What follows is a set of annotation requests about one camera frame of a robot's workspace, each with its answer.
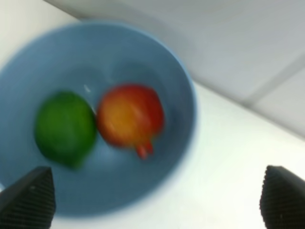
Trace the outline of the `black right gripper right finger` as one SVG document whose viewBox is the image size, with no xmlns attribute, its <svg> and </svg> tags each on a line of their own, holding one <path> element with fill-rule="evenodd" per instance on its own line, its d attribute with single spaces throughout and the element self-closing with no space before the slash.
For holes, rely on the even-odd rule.
<svg viewBox="0 0 305 229">
<path fill-rule="evenodd" d="M 260 211 L 267 229 L 303 229 L 305 181 L 282 166 L 267 166 Z"/>
</svg>

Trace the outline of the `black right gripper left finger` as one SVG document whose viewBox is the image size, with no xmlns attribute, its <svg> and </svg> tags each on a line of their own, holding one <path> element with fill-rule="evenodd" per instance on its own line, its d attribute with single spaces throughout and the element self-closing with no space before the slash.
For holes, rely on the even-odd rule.
<svg viewBox="0 0 305 229">
<path fill-rule="evenodd" d="M 55 211 L 50 167 L 37 167 L 0 192 L 2 229 L 49 229 Z"/>
</svg>

